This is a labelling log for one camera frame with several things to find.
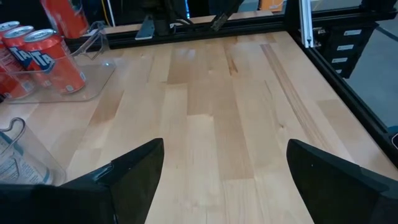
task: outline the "clear plastic holder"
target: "clear plastic holder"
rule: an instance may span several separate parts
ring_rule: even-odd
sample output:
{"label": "clear plastic holder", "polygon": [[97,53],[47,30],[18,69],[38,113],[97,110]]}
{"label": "clear plastic holder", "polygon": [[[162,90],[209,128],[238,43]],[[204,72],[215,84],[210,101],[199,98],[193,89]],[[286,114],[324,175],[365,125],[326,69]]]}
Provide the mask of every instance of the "clear plastic holder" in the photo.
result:
{"label": "clear plastic holder", "polygon": [[[6,94],[5,101],[8,103],[88,101],[99,95],[114,72],[116,64],[109,53],[109,44],[104,31],[104,24],[102,22],[95,22],[90,30],[92,30],[91,37],[78,50],[65,57],[54,59],[45,70],[0,73],[0,77],[8,75],[9,77],[15,77],[19,82],[19,85],[5,86],[7,89],[12,89],[10,94]],[[35,63],[33,55],[30,56],[32,57],[31,63]],[[78,86],[82,87],[78,89],[72,88],[72,90],[76,91],[70,93],[62,92],[59,83],[68,89],[67,87],[73,86],[76,82],[81,82],[81,80],[76,80],[76,74],[71,74],[71,72],[76,73],[76,71],[83,77],[82,80],[85,80],[83,84],[78,84]],[[57,81],[58,85],[43,87],[38,82],[38,76],[48,77],[49,81]],[[29,93],[25,94],[23,92],[21,94],[21,91],[26,89],[27,78],[30,79],[28,83],[33,83],[35,87],[32,91],[28,91]]]}
{"label": "clear plastic holder", "polygon": [[66,172],[21,118],[0,129],[0,184],[61,185]]}

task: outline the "wooden tabletop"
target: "wooden tabletop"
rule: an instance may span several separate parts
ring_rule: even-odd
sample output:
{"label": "wooden tabletop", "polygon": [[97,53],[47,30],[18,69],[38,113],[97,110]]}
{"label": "wooden tabletop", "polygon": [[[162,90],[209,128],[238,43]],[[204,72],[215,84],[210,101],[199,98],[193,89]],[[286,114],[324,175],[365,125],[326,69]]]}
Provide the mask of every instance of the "wooden tabletop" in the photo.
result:
{"label": "wooden tabletop", "polygon": [[286,32],[114,50],[102,94],[85,103],[0,105],[68,180],[162,137],[147,223],[312,223],[291,178],[299,139],[398,180],[398,172]]}

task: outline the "black metal rail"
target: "black metal rail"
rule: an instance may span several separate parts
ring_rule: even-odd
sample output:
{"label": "black metal rail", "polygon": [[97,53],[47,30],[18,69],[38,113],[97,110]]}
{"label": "black metal rail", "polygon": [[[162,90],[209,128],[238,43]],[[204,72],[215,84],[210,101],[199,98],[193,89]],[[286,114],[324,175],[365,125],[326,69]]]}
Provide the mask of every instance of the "black metal rail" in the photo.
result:
{"label": "black metal rail", "polygon": [[[357,24],[366,21],[382,21],[393,19],[396,11],[388,13],[366,12],[360,7],[353,7],[340,10],[313,12],[313,26],[333,26],[337,24]],[[165,37],[153,37],[149,40],[135,40],[137,30],[129,32],[120,32],[108,34],[107,38],[111,49],[120,49],[126,47],[139,47],[145,45],[165,44],[171,42],[182,42],[191,40],[211,39],[219,37],[229,37],[234,35],[260,34],[266,32],[277,32],[287,30],[284,15],[262,16],[247,19],[236,19],[228,21],[217,32],[208,30],[209,22],[194,24],[190,26],[178,26],[174,35]],[[66,40],[71,51],[79,48],[88,37],[81,37],[74,40]]]}

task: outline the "soda can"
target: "soda can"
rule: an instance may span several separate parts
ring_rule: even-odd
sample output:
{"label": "soda can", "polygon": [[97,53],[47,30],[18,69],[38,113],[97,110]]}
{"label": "soda can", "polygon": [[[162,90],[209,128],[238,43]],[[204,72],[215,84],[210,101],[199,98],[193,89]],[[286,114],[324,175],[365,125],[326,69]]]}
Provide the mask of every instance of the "soda can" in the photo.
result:
{"label": "soda can", "polygon": [[44,11],[51,23],[52,29],[57,31],[59,35],[64,35],[61,27],[61,23],[59,23],[55,19],[55,11],[54,11],[54,6],[53,6],[53,1],[51,0],[40,0],[42,3],[42,6],[44,8]]}
{"label": "soda can", "polygon": [[73,93],[85,86],[85,75],[79,70],[62,37],[53,29],[32,32],[24,41],[25,49],[35,62],[35,70],[45,70],[58,92]]}
{"label": "soda can", "polygon": [[[33,70],[32,68],[32,57],[26,52],[24,46],[24,37],[34,31],[32,26],[22,26],[9,30],[3,35],[2,41],[6,47],[11,51],[15,58],[26,70]],[[42,87],[51,86],[50,79],[44,73],[34,73],[34,78],[37,83]]]}
{"label": "soda can", "polygon": [[19,26],[20,26],[20,24],[18,21],[11,21],[11,22],[5,22],[5,23],[0,24],[0,40],[5,32],[7,32],[13,28],[19,27]]}
{"label": "soda can", "polygon": [[22,72],[24,68],[3,44],[3,35],[10,29],[19,27],[19,22],[5,22],[0,24],[0,94],[10,99],[23,98],[33,93],[35,83],[29,75],[13,75]]}
{"label": "soda can", "polygon": [[35,83],[30,78],[9,74],[23,70],[12,54],[0,58],[0,94],[9,99],[19,99],[33,93]]}
{"label": "soda can", "polygon": [[89,28],[80,0],[40,0],[53,27],[65,38],[76,39]]}

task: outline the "floor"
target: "floor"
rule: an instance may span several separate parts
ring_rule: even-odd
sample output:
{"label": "floor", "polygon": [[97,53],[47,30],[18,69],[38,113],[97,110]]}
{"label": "floor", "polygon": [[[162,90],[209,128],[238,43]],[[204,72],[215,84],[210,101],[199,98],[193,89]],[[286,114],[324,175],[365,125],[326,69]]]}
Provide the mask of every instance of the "floor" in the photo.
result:
{"label": "floor", "polygon": [[[313,11],[353,7],[361,0],[319,0]],[[398,17],[380,21],[380,26],[398,36]],[[347,83],[389,128],[398,126],[398,42],[375,30]]]}

